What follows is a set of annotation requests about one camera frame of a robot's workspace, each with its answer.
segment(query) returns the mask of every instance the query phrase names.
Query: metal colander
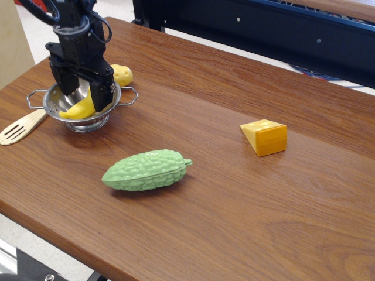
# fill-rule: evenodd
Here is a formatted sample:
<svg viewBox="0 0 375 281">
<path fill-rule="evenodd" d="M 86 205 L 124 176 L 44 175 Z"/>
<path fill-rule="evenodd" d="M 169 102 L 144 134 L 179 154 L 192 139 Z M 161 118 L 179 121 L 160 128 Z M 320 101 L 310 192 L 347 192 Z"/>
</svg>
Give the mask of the metal colander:
<svg viewBox="0 0 375 281">
<path fill-rule="evenodd" d="M 89 117 L 78 120 L 61 118 L 59 115 L 60 111 L 67 111 L 74 104 L 86 97 L 88 86 L 89 83 L 87 81 L 80 79 L 79 88 L 76 89 L 72 94 L 65 96 L 62 93 L 60 87 L 57 84 L 54 84 L 48 90 L 34 90 L 27 96 L 26 100 L 30 108 L 44 109 L 52 118 L 65 123 L 71 130 L 75 132 L 86 133 L 101 128 L 108 121 L 109 114 L 115 107 L 132 105 L 139 96 L 139 94 L 133 87 L 120 88 L 120 86 L 116 83 L 113 102 L 108 104 L 101 112 L 94 112 Z M 119 104 L 122 90 L 132 90 L 135 94 L 135 98 L 129 103 Z M 36 92 L 45 92 L 42 107 L 31 105 L 30 97 Z"/>
</svg>

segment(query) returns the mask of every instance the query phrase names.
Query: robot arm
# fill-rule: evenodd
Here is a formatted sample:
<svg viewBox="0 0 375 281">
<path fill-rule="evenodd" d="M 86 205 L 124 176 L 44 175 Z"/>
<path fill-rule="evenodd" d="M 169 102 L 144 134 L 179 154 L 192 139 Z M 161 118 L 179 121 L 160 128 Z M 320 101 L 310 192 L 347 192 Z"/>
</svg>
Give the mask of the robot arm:
<svg viewBox="0 0 375 281">
<path fill-rule="evenodd" d="M 51 16 L 31 0 L 19 2 L 38 19 L 53 26 L 60 43 L 48 43 L 52 74 L 64 95 L 79 87 L 79 78 L 90 83 L 95 111 L 113 101 L 113 69 L 104 60 L 105 44 L 111 39 L 109 24 L 92 8 L 96 0 L 43 0 Z M 108 26 L 104 38 L 103 22 Z"/>
</svg>

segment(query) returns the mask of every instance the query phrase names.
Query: colander handle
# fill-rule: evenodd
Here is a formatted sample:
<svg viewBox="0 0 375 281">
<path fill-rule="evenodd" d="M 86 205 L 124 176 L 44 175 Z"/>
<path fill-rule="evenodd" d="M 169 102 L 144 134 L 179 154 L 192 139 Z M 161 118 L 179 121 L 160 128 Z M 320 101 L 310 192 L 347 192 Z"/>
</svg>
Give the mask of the colander handle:
<svg viewBox="0 0 375 281">
<path fill-rule="evenodd" d="M 137 98 L 139 97 L 139 94 L 137 93 L 137 91 L 133 87 L 121 87 L 121 89 L 122 90 L 130 90 L 131 89 L 133 91 L 133 93 L 135 94 L 135 98 L 131 102 L 128 102 L 127 104 L 117 104 L 118 107 L 123 107 L 125 105 L 132 105 L 137 100 Z"/>
<path fill-rule="evenodd" d="M 32 91 L 30 94 L 28 94 L 28 96 L 26 97 L 26 101 L 28 102 L 28 106 L 29 108 L 34 108 L 34 109 L 43 109 L 43 107 L 35 107 L 33 105 L 31 105 L 31 102 L 30 102 L 30 97 L 35 94 L 36 92 L 46 92 L 47 90 L 34 90 Z"/>
</svg>

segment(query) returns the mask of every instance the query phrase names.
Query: floor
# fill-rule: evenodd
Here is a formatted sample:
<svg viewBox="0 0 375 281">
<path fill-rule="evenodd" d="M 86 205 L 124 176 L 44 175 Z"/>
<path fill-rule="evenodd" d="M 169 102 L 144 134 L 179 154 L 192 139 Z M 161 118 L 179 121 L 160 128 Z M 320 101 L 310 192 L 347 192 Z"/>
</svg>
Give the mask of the floor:
<svg viewBox="0 0 375 281">
<path fill-rule="evenodd" d="M 24 7 L 17 5 L 18 14 L 21 18 L 26 37 L 29 42 L 35 63 L 48 57 L 49 53 L 45 49 L 47 42 L 58 42 L 57 36 L 53 33 L 52 28 L 32 16 Z M 130 22 L 134 19 L 134 11 L 132 0 L 98 0 L 94 10 L 103 17 L 111 16 Z M 183 37 L 188 40 L 196 41 L 202 44 L 222 49 L 228 52 L 238 54 L 240 56 L 248 57 L 255 60 L 260 60 L 268 64 L 273 64 L 282 68 L 294 71 L 289 65 L 247 53 L 241 50 L 236 50 L 231 47 L 223 46 L 221 44 L 209 42 L 207 40 L 199 39 L 193 36 L 188 36 L 183 33 L 175 32 L 173 30 L 166 31 L 174 36 Z M 356 87 L 352 83 L 346 81 L 336 82 L 344 87 Z M 362 92 L 375 95 L 375 90 L 364 87 L 355 88 Z M 45 265 L 60 272 L 66 279 L 71 281 L 85 281 L 92 274 L 92 270 L 75 259 L 69 257 L 65 253 L 59 251 L 44 240 L 36 237 L 29 231 L 23 229 L 11 220 L 0 214 L 0 239 L 17 246 L 21 250 L 30 254 L 34 258 L 43 262 Z"/>
</svg>

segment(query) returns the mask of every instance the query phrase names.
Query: plastic food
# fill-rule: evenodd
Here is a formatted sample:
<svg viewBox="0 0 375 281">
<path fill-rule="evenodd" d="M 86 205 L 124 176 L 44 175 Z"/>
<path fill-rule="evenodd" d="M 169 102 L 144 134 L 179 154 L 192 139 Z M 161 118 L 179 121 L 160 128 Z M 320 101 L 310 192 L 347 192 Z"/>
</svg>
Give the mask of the plastic food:
<svg viewBox="0 0 375 281">
<path fill-rule="evenodd" d="M 67 112 L 60 111 L 59 115 L 64 119 L 84 119 L 95 112 L 93 99 L 91 97 L 90 88 L 88 88 L 87 96 L 74 104 Z"/>
<path fill-rule="evenodd" d="M 150 190 L 176 183 L 192 164 L 179 152 L 154 150 L 120 160 L 108 169 L 102 181 L 118 190 Z"/>
<path fill-rule="evenodd" d="M 120 66 L 119 64 L 112 64 L 113 79 L 120 87 L 126 87 L 133 81 L 133 72 L 127 66 Z"/>
<path fill-rule="evenodd" d="M 126 87 L 133 81 L 133 72 L 127 66 L 120 66 L 119 64 L 112 64 L 114 70 L 113 79 L 120 87 Z M 74 104 L 67 112 L 60 111 L 59 115 L 64 119 L 84 119 L 95 112 L 93 99 L 91 97 L 90 88 L 88 88 L 87 96 Z"/>
<path fill-rule="evenodd" d="M 241 125 L 247 140 L 258 157 L 287 149 L 287 126 L 270 120 Z"/>
</svg>

